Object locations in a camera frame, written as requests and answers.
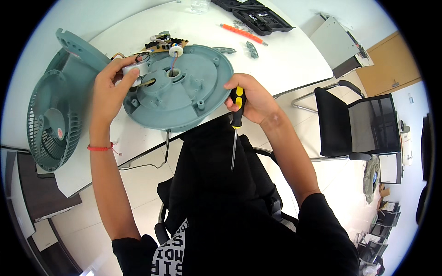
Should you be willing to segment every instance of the black tool case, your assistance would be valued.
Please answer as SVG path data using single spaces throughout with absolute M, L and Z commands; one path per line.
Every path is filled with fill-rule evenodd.
M 256 0 L 248 0 L 244 3 L 235 0 L 211 1 L 226 11 L 231 11 L 236 18 L 258 35 L 269 35 L 276 31 L 288 32 L 294 28 L 274 11 Z

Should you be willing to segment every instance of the red bracelet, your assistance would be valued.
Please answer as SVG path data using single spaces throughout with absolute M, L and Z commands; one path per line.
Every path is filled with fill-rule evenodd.
M 88 145 L 88 150 L 90 151 L 108 151 L 109 149 L 112 149 L 116 154 L 119 156 L 122 156 L 122 153 L 118 153 L 114 150 L 114 143 L 111 142 L 110 147 L 91 147 L 91 145 Z

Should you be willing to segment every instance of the screwdriver shaft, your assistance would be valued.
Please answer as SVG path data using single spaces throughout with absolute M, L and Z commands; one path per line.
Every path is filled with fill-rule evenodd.
M 233 165 L 235 164 L 236 137 L 238 136 L 237 134 L 238 134 L 238 129 L 235 129 L 235 138 L 233 139 L 232 166 L 231 166 L 232 172 L 233 172 Z

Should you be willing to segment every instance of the red label sticker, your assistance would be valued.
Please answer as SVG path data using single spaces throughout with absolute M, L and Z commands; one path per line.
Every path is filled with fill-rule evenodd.
M 57 134 L 58 134 L 58 138 L 62 138 L 63 137 L 63 131 L 61 130 L 61 128 L 57 129 Z

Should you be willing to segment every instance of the tiled floor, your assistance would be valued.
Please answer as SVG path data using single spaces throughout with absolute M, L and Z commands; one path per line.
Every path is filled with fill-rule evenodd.
M 341 78 L 351 81 L 361 88 L 362 84 L 355 72 Z M 301 139 L 310 157 L 319 156 L 320 136 L 317 114 L 295 109 L 291 106 L 294 98 L 313 91 L 316 87 L 324 87 L 336 82 L 335 79 L 306 87 L 283 95 L 277 99 L 278 104 L 289 116 L 292 125 Z M 345 101 L 353 102 L 359 97 L 350 89 L 336 87 L 331 93 Z M 315 97 L 304 99 L 298 103 L 316 108 Z M 246 134 L 255 147 L 271 149 L 261 128 L 243 119 L 240 134 Z M 156 193 L 159 182 L 173 176 L 181 150 L 182 141 L 171 142 L 167 165 L 157 170 L 151 166 L 134 170 L 122 171 L 121 175 L 132 206 L 133 215 L 138 229 L 142 234 L 149 234 L 155 240 L 154 225 L 156 224 L 161 200 Z M 146 156 L 134 161 L 132 166 L 146 163 L 161 164 L 165 148 L 159 148 Z M 283 212 L 297 217 L 299 208 L 290 187 L 285 181 L 279 167 L 268 157 L 260 156 L 272 181 L 276 184 L 284 204 Z M 367 231 L 372 217 L 376 213 L 379 194 L 375 195 L 372 204 L 367 205 L 362 193 L 364 165 L 362 161 L 325 161 L 313 163 L 318 177 L 319 188 L 335 213 L 341 225 L 354 240 L 356 233 Z M 95 275 L 121 275 L 116 257 L 112 253 L 111 240 L 101 223 L 92 187 L 80 193 L 83 201 L 79 206 L 63 214 L 53 217 L 54 224 L 66 247 L 82 269 L 92 268 Z

